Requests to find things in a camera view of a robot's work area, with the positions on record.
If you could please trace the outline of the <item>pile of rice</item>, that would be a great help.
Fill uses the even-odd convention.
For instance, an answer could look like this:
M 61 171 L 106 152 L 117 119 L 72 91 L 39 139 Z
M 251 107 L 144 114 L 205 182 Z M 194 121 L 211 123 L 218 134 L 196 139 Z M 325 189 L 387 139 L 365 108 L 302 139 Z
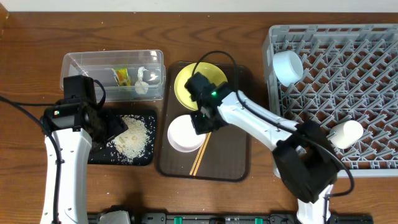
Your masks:
M 120 117 L 128 130 L 107 143 L 110 163 L 129 166 L 150 164 L 154 156 L 155 116 L 126 114 Z

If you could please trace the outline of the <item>pink bowl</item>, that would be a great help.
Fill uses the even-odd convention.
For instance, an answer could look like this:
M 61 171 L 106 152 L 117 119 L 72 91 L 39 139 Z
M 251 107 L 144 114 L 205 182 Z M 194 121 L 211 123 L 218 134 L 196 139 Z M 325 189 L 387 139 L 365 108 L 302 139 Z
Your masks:
M 206 139 L 206 134 L 197 134 L 189 114 L 175 118 L 167 130 L 170 145 L 179 152 L 196 151 Z

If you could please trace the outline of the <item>yellow plate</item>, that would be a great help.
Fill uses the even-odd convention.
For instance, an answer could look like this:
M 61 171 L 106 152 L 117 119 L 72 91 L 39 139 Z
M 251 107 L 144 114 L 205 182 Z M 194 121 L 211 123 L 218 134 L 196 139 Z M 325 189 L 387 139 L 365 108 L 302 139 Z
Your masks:
M 198 106 L 197 103 L 192 101 L 192 99 L 190 98 L 190 93 L 185 88 L 185 84 L 187 80 L 191 77 L 195 65 L 196 63 L 191 63 L 184 67 L 181 71 L 179 71 L 174 83 L 174 92 L 178 101 L 184 107 L 192 111 L 196 111 L 198 109 Z M 216 86 L 228 81 L 224 72 L 216 65 L 213 65 L 211 63 L 200 62 L 195 71 L 200 72 Z

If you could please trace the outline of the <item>white tissue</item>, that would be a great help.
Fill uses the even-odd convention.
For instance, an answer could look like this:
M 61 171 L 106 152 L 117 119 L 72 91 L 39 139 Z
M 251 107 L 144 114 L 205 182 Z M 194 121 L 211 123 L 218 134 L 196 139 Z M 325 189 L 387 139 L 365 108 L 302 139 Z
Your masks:
M 147 71 L 145 67 L 139 67 L 137 71 L 137 81 L 134 88 L 138 95 L 145 95 L 149 89 L 149 84 L 143 80 L 145 71 Z

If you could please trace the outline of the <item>green snack wrapper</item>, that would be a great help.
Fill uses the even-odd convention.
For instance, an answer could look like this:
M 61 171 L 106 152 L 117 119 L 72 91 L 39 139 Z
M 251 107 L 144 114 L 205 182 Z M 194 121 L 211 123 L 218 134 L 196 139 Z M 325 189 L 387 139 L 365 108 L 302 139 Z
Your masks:
M 127 68 L 113 68 L 112 71 L 119 86 L 131 86 L 131 78 Z

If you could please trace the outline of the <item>blue bowl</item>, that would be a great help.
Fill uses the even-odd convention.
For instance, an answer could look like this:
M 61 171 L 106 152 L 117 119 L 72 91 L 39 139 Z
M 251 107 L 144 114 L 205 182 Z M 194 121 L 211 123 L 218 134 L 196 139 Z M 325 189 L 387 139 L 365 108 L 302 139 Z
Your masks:
M 279 82 L 286 87 L 297 83 L 303 77 L 303 65 L 292 50 L 278 52 L 273 56 L 272 66 Z

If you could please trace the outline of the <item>pale green cup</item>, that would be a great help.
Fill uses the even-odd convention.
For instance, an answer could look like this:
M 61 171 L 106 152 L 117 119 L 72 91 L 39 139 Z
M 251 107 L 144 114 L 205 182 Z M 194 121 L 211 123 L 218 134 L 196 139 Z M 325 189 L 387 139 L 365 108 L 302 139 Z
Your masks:
M 347 149 L 363 135 L 362 125 L 354 120 L 345 121 L 330 130 L 330 142 L 339 149 Z

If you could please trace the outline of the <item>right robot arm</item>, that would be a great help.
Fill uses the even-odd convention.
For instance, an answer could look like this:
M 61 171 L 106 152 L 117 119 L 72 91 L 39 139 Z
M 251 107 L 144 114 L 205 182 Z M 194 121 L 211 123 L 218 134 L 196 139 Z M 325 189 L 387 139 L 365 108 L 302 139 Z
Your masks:
M 340 163 L 317 123 L 298 124 L 277 116 L 227 82 L 215 85 L 199 72 L 184 87 L 198 105 L 190 115 L 197 134 L 229 124 L 247 132 L 272 152 L 281 180 L 298 199 L 298 222 L 329 221 L 328 199 Z

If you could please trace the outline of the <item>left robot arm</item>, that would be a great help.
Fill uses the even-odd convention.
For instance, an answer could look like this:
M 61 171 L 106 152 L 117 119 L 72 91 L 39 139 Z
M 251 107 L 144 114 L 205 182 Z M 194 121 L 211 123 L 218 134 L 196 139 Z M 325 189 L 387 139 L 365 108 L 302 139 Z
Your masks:
M 127 131 L 127 124 L 98 101 L 90 77 L 63 80 L 64 97 L 44 111 L 47 178 L 41 223 L 88 223 L 89 153 Z

